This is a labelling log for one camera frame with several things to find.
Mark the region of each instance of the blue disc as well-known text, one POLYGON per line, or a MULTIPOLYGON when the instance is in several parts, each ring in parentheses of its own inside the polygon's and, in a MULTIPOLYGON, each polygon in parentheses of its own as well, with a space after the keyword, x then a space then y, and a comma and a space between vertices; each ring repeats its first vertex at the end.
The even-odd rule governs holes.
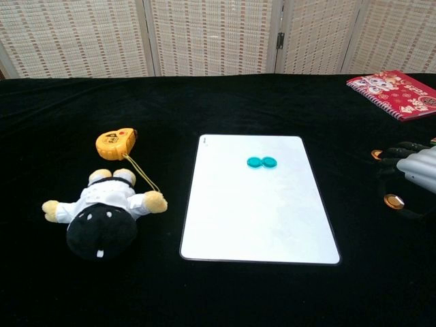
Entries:
POLYGON ((262 165, 262 160, 257 157, 251 157, 247 160, 247 165, 252 168, 259 168, 262 165))
POLYGON ((265 157, 262 159, 262 165, 266 168, 274 168, 277 166, 277 160, 272 157, 265 157))

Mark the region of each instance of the yellow keychain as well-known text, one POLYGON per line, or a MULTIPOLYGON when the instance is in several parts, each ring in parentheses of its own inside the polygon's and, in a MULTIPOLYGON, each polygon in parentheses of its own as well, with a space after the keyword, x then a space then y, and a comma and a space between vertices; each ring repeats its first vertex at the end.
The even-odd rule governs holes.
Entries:
POLYGON ((106 160, 126 159, 154 191, 160 192, 156 184, 129 156, 131 149, 134 147, 137 136, 138 132, 133 128, 121 128, 118 131, 108 131, 97 138, 95 141, 95 146, 97 147, 97 152, 99 153, 100 157, 106 160))

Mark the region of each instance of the table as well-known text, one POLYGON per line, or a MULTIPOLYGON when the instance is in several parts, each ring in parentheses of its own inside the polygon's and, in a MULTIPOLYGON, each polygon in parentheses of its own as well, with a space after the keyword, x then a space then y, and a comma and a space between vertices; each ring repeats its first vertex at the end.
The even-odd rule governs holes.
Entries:
MULTIPOLYGON (((436 75, 412 76, 436 87, 436 75)), ((436 116, 401 123, 345 86, 351 77, 1 81, 4 326, 430 326, 436 227, 384 205, 370 152, 404 140, 428 144, 436 116), (77 200, 95 169, 129 168, 95 150, 98 135, 120 127, 138 130, 131 156, 169 209, 138 220, 138 238, 122 257, 84 262, 65 244, 66 225, 45 221, 41 205, 77 200), (341 265, 181 259, 204 133, 301 136, 341 265)), ((406 200, 434 201, 404 183, 406 200)), ((148 190, 138 180, 136 191, 148 190)))

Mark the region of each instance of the spiral binding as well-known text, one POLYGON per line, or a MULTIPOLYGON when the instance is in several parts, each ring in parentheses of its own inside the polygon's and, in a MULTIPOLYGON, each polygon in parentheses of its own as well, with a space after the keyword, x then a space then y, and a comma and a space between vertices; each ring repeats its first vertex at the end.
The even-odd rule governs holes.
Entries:
POLYGON ((371 92, 362 90, 360 87, 357 87, 356 85, 354 85, 353 82, 348 82, 347 85, 349 87, 351 87, 353 90, 355 90, 355 91, 359 92, 360 94, 362 94, 363 96, 365 96, 367 99, 371 100, 371 102, 373 102, 376 106, 380 107, 381 109, 383 109, 385 112, 387 112, 388 114, 390 114, 394 118, 400 119, 403 116, 401 113, 395 111, 395 109, 392 109, 392 106, 389 103, 380 101, 379 99, 377 99, 377 97, 374 94, 372 94, 371 92))

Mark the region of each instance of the notebook cover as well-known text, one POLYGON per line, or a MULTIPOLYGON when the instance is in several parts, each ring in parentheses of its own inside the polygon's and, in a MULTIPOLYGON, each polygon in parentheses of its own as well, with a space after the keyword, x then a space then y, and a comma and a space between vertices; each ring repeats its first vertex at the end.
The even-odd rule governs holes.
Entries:
POLYGON ((398 70, 355 77, 347 85, 400 121, 436 113, 436 90, 398 70))

